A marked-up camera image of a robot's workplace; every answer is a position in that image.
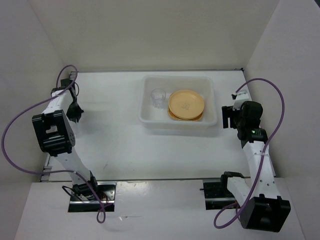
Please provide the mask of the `woven square bamboo tray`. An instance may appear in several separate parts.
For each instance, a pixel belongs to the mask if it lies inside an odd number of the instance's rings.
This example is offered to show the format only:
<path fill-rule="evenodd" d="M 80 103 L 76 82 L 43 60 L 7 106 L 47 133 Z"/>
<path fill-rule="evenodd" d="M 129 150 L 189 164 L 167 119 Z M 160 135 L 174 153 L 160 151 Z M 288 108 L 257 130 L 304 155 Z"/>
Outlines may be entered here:
<path fill-rule="evenodd" d="M 198 122 L 203 118 L 203 113 L 201 113 L 200 115 L 193 117 L 193 118 L 181 118 L 178 117 L 177 115 L 173 114 L 173 112 L 170 110 L 170 108 L 167 108 L 167 113 L 169 115 L 169 117 L 175 121 L 185 121 L 185 122 Z"/>

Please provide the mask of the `yellow bear plate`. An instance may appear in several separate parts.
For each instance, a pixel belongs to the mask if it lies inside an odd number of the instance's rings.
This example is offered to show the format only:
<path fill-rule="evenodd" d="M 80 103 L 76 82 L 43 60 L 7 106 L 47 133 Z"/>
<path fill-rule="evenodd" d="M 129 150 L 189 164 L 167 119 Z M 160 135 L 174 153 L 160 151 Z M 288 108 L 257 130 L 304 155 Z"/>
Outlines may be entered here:
<path fill-rule="evenodd" d="M 180 118 L 195 118 L 205 108 L 203 97 L 192 90 L 178 90 L 172 93 L 168 100 L 169 109 Z"/>

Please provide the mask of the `white plastic bin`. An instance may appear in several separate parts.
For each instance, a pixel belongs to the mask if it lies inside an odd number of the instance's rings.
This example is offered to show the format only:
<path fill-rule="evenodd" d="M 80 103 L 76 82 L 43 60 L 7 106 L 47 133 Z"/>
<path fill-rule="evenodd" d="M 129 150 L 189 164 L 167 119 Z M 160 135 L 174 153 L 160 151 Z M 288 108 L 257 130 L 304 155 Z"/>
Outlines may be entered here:
<path fill-rule="evenodd" d="M 138 119 L 149 130 L 202 131 L 218 122 L 214 83 L 203 76 L 147 75 Z"/>

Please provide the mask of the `clear plastic cup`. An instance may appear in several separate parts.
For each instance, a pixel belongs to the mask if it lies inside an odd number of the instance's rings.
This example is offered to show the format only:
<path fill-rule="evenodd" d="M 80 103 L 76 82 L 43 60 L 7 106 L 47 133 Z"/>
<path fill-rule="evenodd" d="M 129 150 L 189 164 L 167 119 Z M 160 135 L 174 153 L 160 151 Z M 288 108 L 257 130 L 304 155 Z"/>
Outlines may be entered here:
<path fill-rule="evenodd" d="M 69 121 L 70 127 L 73 131 L 73 134 L 76 138 L 79 138 L 81 136 L 81 130 L 80 125 L 78 122 Z"/>
<path fill-rule="evenodd" d="M 151 92 L 151 100 L 153 107 L 162 109 L 166 100 L 166 92 L 162 88 L 156 88 Z"/>

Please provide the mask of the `clear plastic cup front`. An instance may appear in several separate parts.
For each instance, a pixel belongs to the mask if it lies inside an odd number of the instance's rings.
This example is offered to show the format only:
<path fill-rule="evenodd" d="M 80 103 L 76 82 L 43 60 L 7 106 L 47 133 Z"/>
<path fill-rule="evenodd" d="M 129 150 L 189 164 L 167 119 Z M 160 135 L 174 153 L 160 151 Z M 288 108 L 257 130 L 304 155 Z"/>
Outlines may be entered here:
<path fill-rule="evenodd" d="M 76 138 L 79 138 L 81 136 L 81 130 L 80 125 L 78 122 L 69 121 L 70 127 L 73 131 L 73 134 Z"/>

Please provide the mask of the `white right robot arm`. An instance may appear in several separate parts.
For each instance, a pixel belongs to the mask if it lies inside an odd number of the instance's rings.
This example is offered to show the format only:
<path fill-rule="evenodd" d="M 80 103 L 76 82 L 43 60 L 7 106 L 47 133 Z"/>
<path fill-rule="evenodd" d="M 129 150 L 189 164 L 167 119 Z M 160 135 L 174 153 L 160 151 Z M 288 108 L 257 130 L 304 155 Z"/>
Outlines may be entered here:
<path fill-rule="evenodd" d="M 263 107 L 254 101 L 244 101 L 240 107 L 223 106 L 223 128 L 237 130 L 245 153 L 250 178 L 249 186 L 239 172 L 226 171 L 221 175 L 220 193 L 234 196 L 240 224 L 244 229 L 280 232 L 290 211 L 288 200 L 282 198 L 275 182 L 269 154 L 269 140 L 260 127 Z"/>

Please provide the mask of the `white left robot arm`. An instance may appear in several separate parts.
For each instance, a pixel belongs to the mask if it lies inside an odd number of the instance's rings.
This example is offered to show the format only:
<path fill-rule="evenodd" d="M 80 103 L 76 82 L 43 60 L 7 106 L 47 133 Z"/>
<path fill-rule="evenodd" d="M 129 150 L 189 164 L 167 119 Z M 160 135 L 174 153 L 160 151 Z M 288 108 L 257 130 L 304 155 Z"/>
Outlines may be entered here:
<path fill-rule="evenodd" d="M 97 77 L 82 100 L 75 84 L 58 80 L 32 125 L 40 149 L 60 162 L 77 196 L 99 198 L 100 180 L 214 178 L 242 162 L 236 133 L 223 128 L 219 84 L 208 77 Z M 178 120 L 169 116 L 167 102 L 154 107 L 156 89 L 196 92 L 204 107 Z"/>

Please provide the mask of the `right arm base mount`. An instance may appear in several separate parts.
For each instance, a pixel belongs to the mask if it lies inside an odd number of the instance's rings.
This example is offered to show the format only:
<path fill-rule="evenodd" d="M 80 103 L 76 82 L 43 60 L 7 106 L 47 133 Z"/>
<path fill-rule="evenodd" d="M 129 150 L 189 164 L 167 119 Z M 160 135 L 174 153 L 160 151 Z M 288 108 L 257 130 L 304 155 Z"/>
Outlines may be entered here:
<path fill-rule="evenodd" d="M 220 179 L 204 179 L 202 183 L 203 186 L 199 190 L 204 195 L 206 210 L 221 210 L 236 202 L 235 197 L 223 188 Z"/>

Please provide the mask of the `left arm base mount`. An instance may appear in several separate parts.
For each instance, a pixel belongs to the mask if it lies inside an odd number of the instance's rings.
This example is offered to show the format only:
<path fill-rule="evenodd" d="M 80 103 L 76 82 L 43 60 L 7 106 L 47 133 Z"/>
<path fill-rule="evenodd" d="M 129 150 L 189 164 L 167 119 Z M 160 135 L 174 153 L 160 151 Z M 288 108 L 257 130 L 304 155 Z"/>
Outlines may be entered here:
<path fill-rule="evenodd" d="M 116 186 L 115 182 L 97 182 L 97 196 L 104 205 L 106 212 L 115 211 Z M 91 192 L 89 198 L 87 198 L 84 195 L 76 194 L 69 186 L 63 185 L 61 188 L 69 195 L 69 213 L 98 212 L 101 209 L 99 201 Z"/>

